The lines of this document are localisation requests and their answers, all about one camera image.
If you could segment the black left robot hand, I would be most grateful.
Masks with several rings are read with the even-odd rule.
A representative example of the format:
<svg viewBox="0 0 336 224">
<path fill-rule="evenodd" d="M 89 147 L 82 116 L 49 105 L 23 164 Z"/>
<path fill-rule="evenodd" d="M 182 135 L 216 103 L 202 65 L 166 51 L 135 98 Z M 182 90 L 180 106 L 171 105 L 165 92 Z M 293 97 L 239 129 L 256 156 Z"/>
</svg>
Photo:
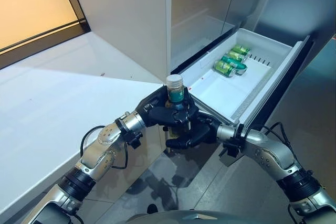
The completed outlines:
<svg viewBox="0 0 336 224">
<path fill-rule="evenodd" d="M 195 105 L 187 88 L 184 88 L 184 98 L 178 105 L 168 108 L 165 106 L 167 100 L 167 86 L 161 86 L 140 101 L 135 111 L 140 115 L 146 127 L 156 124 L 177 127 L 197 118 L 199 108 Z"/>
</svg>

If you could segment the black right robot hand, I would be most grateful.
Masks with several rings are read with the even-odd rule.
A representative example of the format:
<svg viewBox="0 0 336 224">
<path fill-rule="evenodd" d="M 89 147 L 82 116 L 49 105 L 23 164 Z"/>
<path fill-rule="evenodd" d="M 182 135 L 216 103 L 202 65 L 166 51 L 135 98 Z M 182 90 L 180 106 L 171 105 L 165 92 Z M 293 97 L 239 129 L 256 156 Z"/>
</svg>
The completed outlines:
<svg viewBox="0 0 336 224">
<path fill-rule="evenodd" d="M 197 119 L 191 122 L 191 129 L 178 138 L 168 139 L 166 147 L 185 150 L 201 143 L 214 144 L 217 142 L 217 131 L 221 124 L 214 116 L 201 112 Z"/>
</svg>

